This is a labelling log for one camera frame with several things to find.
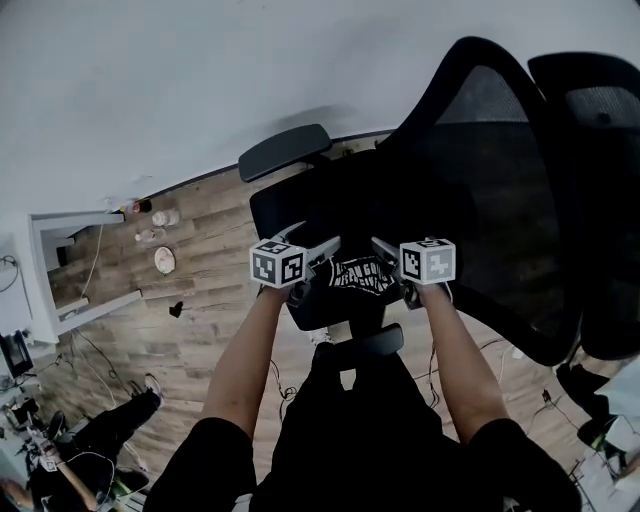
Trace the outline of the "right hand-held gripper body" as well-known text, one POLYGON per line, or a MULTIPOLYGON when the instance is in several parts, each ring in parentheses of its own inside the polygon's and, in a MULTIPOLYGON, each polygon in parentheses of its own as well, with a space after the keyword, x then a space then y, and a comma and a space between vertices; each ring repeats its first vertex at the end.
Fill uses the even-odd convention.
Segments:
POLYGON ((419 286, 439 286, 453 301, 449 283, 456 273, 456 246, 449 240, 427 238, 399 247, 397 276, 409 310, 422 306, 419 286))

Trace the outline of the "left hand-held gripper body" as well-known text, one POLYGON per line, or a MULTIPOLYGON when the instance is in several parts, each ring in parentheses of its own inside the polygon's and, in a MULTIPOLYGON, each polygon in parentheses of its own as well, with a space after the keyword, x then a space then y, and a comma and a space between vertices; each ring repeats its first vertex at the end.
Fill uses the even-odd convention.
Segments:
POLYGON ((264 239, 250 248, 250 279, 263 287, 288 290, 288 303, 300 305, 315 276, 307 265, 308 248, 264 239))

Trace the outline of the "black printed garment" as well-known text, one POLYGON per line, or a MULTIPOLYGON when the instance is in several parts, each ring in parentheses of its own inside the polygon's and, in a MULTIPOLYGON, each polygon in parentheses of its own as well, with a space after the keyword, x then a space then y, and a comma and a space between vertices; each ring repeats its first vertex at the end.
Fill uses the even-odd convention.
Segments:
POLYGON ((310 279, 292 290, 287 306, 297 327, 312 331, 342 322, 358 330, 382 325, 386 307, 404 289, 394 275, 395 260, 375 250, 348 258, 337 251, 310 269, 310 279))

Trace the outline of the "black mesh office chair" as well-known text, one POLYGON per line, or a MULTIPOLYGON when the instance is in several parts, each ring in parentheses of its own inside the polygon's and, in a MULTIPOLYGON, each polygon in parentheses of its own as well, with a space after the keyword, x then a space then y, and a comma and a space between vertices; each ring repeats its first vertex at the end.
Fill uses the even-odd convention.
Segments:
POLYGON ((535 362, 640 354, 639 67, 593 52, 521 65, 465 37, 385 140, 334 159, 331 146, 308 124, 240 156, 245 182, 303 165, 251 197, 260 238, 305 221, 291 244, 340 236, 348 258, 372 237, 446 239, 456 308, 535 362))

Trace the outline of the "person's right forearm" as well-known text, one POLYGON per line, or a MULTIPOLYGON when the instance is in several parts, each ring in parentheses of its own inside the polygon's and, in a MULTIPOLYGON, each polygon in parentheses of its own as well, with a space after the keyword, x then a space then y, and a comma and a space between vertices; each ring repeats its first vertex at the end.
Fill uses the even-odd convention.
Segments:
POLYGON ((486 424, 509 417, 497 378, 469 334, 448 294, 437 284, 420 285, 438 361, 443 396, 462 443, 486 424))

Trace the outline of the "person's left forearm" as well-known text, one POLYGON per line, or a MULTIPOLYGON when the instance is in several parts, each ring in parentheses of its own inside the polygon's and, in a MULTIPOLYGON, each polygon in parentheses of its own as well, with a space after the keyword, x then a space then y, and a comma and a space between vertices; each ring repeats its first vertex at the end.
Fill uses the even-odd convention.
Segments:
POLYGON ((218 360, 202 409, 204 418, 220 418, 255 433, 271 365, 280 312, 287 288, 265 287, 218 360))

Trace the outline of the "person's black clothing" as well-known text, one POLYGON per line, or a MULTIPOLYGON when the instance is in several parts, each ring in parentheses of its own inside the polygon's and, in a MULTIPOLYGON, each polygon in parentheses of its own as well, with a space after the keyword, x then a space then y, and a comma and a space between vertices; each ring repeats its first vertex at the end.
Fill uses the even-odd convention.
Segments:
POLYGON ((563 468, 510 419, 467 443, 447 437, 398 355, 361 365, 351 389, 325 350, 288 406, 270 472, 249 436, 200 420, 153 485, 144 512, 580 512, 563 468))

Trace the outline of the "white desk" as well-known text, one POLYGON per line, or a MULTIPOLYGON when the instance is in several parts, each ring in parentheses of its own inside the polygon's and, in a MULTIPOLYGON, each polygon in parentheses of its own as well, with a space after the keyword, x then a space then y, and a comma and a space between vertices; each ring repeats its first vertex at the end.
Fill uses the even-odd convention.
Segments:
POLYGON ((14 255, 21 269, 26 299, 31 310, 30 331, 37 341, 56 344, 59 342, 60 335, 142 299, 141 292, 136 290, 96 306, 90 306, 85 301, 79 300, 75 306, 81 311, 68 319, 63 319, 55 305, 46 270, 44 252, 46 233, 121 224, 124 220, 122 213, 102 212, 43 215, 12 213, 0 217, 0 235, 7 235, 16 249, 14 255))

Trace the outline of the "grey desktop device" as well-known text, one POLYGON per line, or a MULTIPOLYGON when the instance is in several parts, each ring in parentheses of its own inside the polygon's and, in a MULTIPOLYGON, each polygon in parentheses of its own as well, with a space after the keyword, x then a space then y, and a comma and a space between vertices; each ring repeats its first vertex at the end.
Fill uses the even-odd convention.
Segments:
POLYGON ((25 342, 25 331, 17 330, 11 334, 0 335, 0 350, 12 378, 20 377, 34 365, 25 342))

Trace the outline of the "black round pedestal base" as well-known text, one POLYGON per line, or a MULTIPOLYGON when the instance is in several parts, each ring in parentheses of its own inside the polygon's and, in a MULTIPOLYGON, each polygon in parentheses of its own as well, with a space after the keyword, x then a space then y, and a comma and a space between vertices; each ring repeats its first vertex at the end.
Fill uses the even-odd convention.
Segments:
POLYGON ((609 416, 608 398, 597 394, 609 378, 587 371, 581 364, 564 363, 556 369, 556 377, 569 396, 589 417, 603 419, 609 416))

